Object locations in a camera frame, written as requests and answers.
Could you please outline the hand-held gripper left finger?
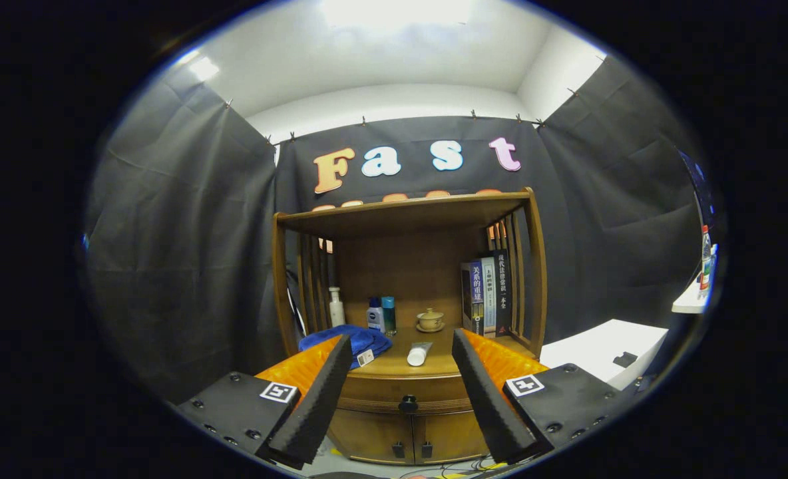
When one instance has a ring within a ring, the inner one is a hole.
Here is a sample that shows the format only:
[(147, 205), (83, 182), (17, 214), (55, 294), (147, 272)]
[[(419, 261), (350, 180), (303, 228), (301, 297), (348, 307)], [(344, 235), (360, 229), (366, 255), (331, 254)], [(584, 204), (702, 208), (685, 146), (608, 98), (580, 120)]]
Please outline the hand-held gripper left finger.
[(257, 375), (230, 372), (176, 411), (248, 458), (300, 470), (328, 432), (352, 361), (351, 337), (331, 337)]

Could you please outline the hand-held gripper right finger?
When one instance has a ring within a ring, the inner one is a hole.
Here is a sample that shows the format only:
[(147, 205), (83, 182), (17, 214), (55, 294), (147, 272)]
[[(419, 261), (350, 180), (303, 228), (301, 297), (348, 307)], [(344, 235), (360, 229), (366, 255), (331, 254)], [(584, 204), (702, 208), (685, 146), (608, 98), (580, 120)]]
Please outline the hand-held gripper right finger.
[(457, 329), (452, 355), (491, 456), (515, 464), (580, 442), (634, 402), (574, 363), (543, 364)]

